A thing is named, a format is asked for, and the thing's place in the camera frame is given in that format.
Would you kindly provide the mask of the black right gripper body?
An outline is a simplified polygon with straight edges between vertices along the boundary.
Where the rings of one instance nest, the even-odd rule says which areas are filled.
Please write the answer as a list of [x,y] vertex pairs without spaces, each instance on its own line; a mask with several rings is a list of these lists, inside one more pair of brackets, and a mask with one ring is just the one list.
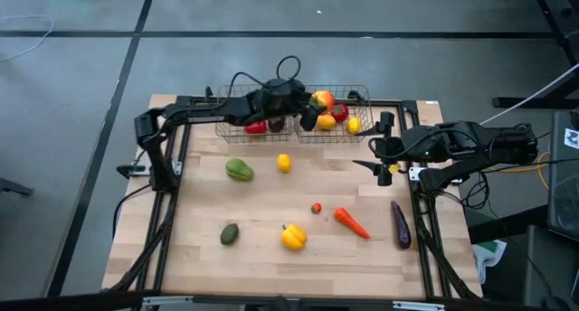
[[374,137],[368,142],[376,158],[387,164],[399,161],[415,161],[416,150],[431,140],[434,127],[417,126],[408,129],[400,137]]

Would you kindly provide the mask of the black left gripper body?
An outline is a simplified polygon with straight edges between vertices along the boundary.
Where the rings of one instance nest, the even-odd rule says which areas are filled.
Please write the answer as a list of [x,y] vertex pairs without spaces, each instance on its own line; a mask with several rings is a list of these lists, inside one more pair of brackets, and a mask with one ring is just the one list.
[[252,121],[300,115],[308,104],[317,105],[301,81],[269,80],[252,93]]

